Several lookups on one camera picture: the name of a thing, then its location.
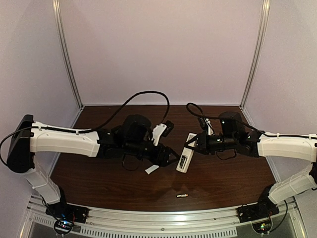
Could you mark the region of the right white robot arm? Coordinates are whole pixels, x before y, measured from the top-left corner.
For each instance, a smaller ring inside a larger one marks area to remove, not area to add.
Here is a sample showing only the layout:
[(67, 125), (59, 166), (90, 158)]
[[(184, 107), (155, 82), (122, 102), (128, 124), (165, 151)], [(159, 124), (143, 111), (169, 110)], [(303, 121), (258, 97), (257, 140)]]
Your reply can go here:
[(184, 144), (177, 170), (186, 173), (194, 153), (215, 155), (233, 150), (248, 157), (288, 157), (310, 162), (306, 169), (292, 175), (280, 183), (269, 185), (258, 199), (258, 205), (265, 208), (309, 189), (317, 188), (317, 137), (310, 135), (288, 135), (260, 131), (254, 127), (249, 132), (248, 125), (237, 112), (224, 112), (218, 116), (222, 132), (213, 133), (210, 119), (201, 117), (204, 131), (188, 135)]

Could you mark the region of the white remote control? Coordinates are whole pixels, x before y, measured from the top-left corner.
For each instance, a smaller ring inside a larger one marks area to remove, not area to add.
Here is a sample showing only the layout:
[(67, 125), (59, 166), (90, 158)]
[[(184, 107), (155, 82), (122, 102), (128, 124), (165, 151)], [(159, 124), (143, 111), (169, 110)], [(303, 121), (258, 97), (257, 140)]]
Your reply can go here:
[(191, 159), (193, 157), (194, 150), (189, 148), (183, 148), (176, 170), (181, 173), (187, 173)]

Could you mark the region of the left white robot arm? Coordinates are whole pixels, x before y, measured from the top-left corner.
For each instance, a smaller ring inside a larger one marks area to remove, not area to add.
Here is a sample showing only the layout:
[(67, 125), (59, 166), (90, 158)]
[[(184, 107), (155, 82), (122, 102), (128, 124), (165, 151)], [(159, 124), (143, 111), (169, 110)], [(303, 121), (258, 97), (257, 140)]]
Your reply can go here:
[(111, 130), (54, 127), (34, 121), (32, 115), (25, 115), (10, 136), (6, 165), (11, 171), (23, 174), (48, 205), (64, 207), (63, 190), (35, 161), (37, 152), (104, 159), (134, 156), (140, 161), (146, 159), (153, 165), (166, 167), (180, 158), (172, 148), (160, 143), (160, 138), (168, 136), (173, 128), (170, 121), (152, 128), (150, 120), (142, 115), (129, 115), (122, 125)]

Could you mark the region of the white battery cover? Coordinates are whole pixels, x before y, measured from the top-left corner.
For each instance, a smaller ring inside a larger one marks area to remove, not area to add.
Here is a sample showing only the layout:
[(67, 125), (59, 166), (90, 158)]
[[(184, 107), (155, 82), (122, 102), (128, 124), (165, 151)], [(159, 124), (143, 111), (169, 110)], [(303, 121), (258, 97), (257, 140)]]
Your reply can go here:
[(154, 172), (155, 170), (157, 170), (158, 168), (159, 168), (158, 165), (152, 165), (152, 166), (150, 166), (149, 168), (147, 168), (147, 169), (145, 170), (145, 172), (149, 175), (149, 174), (151, 174), (152, 172)]

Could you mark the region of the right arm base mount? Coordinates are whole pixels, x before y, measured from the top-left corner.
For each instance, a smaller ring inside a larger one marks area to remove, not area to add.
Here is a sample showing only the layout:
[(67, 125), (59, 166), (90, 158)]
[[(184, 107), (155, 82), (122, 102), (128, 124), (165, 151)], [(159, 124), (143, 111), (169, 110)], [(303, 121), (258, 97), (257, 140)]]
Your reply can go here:
[(277, 205), (272, 203), (268, 197), (259, 198), (255, 204), (243, 204), (236, 210), (240, 223), (268, 218), (279, 213)]

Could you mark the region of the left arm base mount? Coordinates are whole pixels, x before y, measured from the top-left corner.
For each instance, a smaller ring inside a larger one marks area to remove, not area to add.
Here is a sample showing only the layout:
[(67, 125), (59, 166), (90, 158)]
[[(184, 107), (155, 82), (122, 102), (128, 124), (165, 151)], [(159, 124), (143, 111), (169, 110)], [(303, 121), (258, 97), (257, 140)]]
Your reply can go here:
[(56, 219), (65, 219), (70, 222), (86, 223), (89, 213), (87, 207), (68, 204), (65, 202), (65, 199), (55, 204), (48, 204), (42, 199), (42, 203), (46, 207), (47, 215), (51, 215)]

